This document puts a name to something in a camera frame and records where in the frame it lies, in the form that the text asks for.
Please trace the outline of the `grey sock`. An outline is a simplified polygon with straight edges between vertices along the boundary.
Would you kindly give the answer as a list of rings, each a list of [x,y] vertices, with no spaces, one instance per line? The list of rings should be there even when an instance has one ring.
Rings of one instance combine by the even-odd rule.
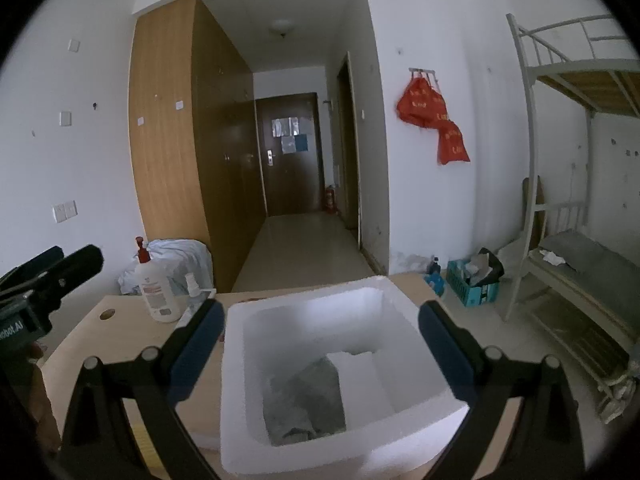
[[[344,432],[346,417],[337,368],[325,356],[284,382],[271,377],[265,386],[262,414],[274,446]]]

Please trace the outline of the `white remote control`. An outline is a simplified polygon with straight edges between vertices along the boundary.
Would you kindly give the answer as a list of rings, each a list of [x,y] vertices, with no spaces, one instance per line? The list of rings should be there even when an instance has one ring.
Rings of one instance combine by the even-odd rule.
[[[175,329],[178,330],[178,328],[187,326],[190,323],[191,318],[193,318],[193,315],[198,312],[199,308],[200,306],[198,304],[190,304],[190,306],[187,306],[186,310],[184,310],[183,314],[181,315],[180,320],[177,322]]]

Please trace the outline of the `white lotion pump bottle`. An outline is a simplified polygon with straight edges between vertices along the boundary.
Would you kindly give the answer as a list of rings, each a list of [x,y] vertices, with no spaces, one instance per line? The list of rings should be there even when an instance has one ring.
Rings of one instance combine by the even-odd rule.
[[[181,310],[164,269],[152,260],[142,236],[136,237],[136,244],[134,276],[151,318],[160,323],[177,322]]]

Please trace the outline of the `clear blue spray bottle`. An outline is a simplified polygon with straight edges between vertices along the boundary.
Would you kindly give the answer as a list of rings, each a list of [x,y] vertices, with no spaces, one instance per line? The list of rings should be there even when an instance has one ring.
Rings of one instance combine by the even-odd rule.
[[[188,291],[188,307],[192,311],[198,310],[212,292],[210,289],[201,288],[193,273],[186,274],[186,290]]]

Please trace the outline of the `white bag behind table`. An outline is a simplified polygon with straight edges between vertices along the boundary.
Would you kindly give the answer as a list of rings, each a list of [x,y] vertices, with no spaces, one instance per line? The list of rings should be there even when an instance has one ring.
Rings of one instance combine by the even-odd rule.
[[[214,287],[213,259],[198,240],[151,240],[145,243],[151,260],[160,266],[176,296],[186,296],[186,274],[192,273],[201,288]]]

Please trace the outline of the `white styrofoam box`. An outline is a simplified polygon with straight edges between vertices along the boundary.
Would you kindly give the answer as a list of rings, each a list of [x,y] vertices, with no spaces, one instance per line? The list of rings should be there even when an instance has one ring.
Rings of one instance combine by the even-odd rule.
[[[242,479],[393,479],[468,411],[387,278],[234,304],[221,373],[221,463]]]

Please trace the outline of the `metal bunk bed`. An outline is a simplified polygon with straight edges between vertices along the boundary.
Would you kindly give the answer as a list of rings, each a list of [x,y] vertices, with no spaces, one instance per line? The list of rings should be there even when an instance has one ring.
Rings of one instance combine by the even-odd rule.
[[[639,268],[594,240],[588,232],[594,171],[586,170],[583,198],[551,203],[541,192],[539,128],[534,88],[544,84],[579,104],[586,126],[598,115],[639,114],[639,63],[633,58],[573,60],[544,39],[555,24],[527,29],[506,17],[524,86],[529,170],[523,185],[523,247],[505,318],[537,299],[521,284],[540,281],[546,302],[530,312],[593,379],[602,394],[598,412],[608,424],[622,416],[639,388]]]

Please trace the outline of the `blue crate with clutter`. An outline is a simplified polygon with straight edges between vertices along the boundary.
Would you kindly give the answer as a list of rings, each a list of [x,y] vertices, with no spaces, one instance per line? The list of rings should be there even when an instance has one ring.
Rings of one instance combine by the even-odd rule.
[[[465,307],[490,304],[497,299],[504,267],[498,257],[486,247],[466,259],[449,260],[446,269],[433,257],[426,268],[424,281],[441,297],[446,286]]]

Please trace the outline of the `wooden wardrobe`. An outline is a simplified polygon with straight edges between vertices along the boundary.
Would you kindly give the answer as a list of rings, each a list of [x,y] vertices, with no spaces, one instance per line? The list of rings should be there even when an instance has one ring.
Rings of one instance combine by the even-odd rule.
[[[199,240],[231,292],[266,218],[253,74],[202,0],[138,17],[129,139],[146,237]]]

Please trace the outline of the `dark brown entrance door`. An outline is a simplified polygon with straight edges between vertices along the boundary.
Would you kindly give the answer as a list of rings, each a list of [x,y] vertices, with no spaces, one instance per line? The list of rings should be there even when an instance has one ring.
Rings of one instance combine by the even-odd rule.
[[[319,211],[324,177],[318,96],[259,99],[256,112],[268,214]]]

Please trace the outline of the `ceiling lamp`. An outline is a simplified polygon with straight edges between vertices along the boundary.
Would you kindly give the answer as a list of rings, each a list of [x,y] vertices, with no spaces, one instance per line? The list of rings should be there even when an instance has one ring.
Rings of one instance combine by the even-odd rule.
[[[296,29],[296,24],[291,20],[286,20],[285,18],[274,20],[269,25],[269,31],[274,36],[281,38],[288,36],[294,29]]]

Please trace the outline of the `red hanging bags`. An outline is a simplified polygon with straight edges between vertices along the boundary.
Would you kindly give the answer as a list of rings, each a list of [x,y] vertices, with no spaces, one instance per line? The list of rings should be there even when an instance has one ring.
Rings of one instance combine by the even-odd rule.
[[[410,70],[410,80],[396,104],[402,122],[438,133],[437,162],[470,162],[462,132],[450,119],[444,97],[436,79],[428,70]]]

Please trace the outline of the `double wall socket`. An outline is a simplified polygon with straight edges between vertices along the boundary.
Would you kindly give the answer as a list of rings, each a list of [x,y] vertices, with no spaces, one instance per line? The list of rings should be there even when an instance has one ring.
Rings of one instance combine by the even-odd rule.
[[[57,204],[52,207],[53,219],[56,223],[62,223],[78,215],[77,205],[74,200]]]

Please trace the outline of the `wall switch plate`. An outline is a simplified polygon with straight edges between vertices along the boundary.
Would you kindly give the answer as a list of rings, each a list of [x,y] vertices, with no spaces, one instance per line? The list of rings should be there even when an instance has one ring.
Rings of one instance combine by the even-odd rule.
[[[58,115],[58,123],[61,127],[69,127],[72,124],[72,113],[68,110],[61,110]]]

